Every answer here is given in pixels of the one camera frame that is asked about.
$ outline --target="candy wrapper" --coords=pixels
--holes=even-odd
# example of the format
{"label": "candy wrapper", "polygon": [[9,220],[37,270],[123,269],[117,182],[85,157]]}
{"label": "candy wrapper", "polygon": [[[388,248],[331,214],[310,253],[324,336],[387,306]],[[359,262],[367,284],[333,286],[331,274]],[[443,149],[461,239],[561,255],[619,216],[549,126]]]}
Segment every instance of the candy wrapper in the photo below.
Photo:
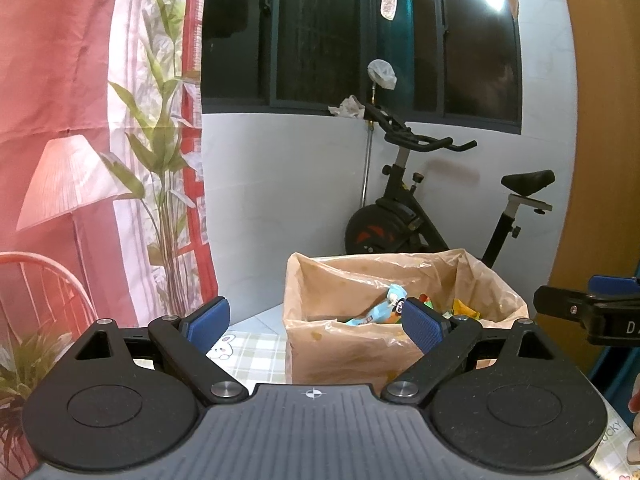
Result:
{"label": "candy wrapper", "polygon": [[372,307],[364,316],[350,319],[345,324],[359,326],[367,323],[398,323],[402,316],[402,304],[404,300],[406,300],[406,297],[406,290],[400,285],[389,285],[386,301]]}
{"label": "candy wrapper", "polygon": [[480,319],[480,313],[479,312],[476,312],[472,308],[469,308],[464,303],[462,303],[462,301],[457,300],[457,299],[453,300],[453,315],[454,316],[467,316],[467,317],[470,317],[471,319],[475,319],[475,320],[479,320]]}

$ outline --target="circular pad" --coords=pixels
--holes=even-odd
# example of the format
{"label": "circular pad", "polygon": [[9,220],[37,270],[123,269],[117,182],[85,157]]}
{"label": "circular pad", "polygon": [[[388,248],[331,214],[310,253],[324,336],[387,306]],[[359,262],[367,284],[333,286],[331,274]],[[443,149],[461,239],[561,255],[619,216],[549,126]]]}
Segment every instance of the circular pad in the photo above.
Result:
{"label": "circular pad", "polygon": [[31,394],[23,427],[44,462],[123,470],[164,455],[194,427],[195,398],[179,380],[133,362],[117,368],[101,361],[78,361],[92,365],[82,374],[54,368]]}
{"label": "circular pad", "polygon": [[135,417],[142,409],[142,397],[125,386],[102,384],[76,393],[66,408],[80,424],[110,428]]}
{"label": "circular pad", "polygon": [[544,426],[562,411],[556,394],[532,384],[496,388],[487,397],[486,405],[495,418],[517,428]]}
{"label": "circular pad", "polygon": [[492,469],[542,473],[587,462],[607,412],[578,370],[553,360],[500,362],[453,378],[431,403],[436,432]]}

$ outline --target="checkered tablecloth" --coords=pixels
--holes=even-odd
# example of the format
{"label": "checkered tablecloth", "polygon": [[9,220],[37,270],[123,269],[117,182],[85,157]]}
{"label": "checkered tablecloth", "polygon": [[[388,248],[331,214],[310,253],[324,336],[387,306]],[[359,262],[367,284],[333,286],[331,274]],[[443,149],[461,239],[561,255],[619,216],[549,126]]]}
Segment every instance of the checkered tablecloth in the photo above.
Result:
{"label": "checkered tablecloth", "polygon": [[626,462],[626,445],[634,434],[616,410],[606,400],[604,403],[609,423],[591,461],[591,468],[604,480],[639,480],[640,466]]}
{"label": "checkered tablecloth", "polygon": [[286,343],[286,336],[229,330],[207,352],[207,357],[244,384],[251,393],[256,383],[286,382]]}

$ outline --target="exercise bike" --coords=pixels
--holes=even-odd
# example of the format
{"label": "exercise bike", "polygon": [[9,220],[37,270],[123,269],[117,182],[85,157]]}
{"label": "exercise bike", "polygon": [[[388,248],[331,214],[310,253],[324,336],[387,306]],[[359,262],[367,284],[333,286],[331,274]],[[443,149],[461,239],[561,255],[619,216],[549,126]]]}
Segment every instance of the exercise bike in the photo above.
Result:
{"label": "exercise bike", "polygon": [[[438,253],[449,250],[449,246],[415,199],[417,185],[424,177],[420,173],[414,173],[414,184],[410,188],[402,180],[406,162],[411,152],[425,153],[441,149],[466,152],[478,143],[472,140],[456,146],[451,137],[435,139],[414,134],[393,113],[373,104],[365,104],[364,118],[377,122],[385,131],[386,142],[399,149],[396,162],[392,166],[387,164],[382,169],[382,173],[388,176],[384,195],[374,204],[356,211],[349,220],[344,235],[346,253]],[[555,180],[556,176],[551,170],[510,174],[502,178],[501,184],[513,193],[508,197],[507,207],[482,256],[485,265],[493,266],[509,234],[513,238],[520,234],[520,227],[513,225],[519,206],[532,207],[541,215],[552,210],[550,204],[530,198],[530,195]]]}

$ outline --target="blue gripper pad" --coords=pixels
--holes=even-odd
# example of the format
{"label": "blue gripper pad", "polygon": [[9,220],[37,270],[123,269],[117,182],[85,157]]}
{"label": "blue gripper pad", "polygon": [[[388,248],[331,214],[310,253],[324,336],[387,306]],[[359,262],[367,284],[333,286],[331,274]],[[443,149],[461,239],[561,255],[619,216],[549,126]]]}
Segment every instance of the blue gripper pad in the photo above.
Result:
{"label": "blue gripper pad", "polygon": [[451,324],[420,300],[407,298],[402,305],[402,328],[426,354],[451,331]]}
{"label": "blue gripper pad", "polygon": [[640,278],[592,276],[589,280],[589,292],[605,296],[640,294]]}
{"label": "blue gripper pad", "polygon": [[180,322],[180,332],[206,354],[229,328],[231,312],[225,298],[214,298]]}

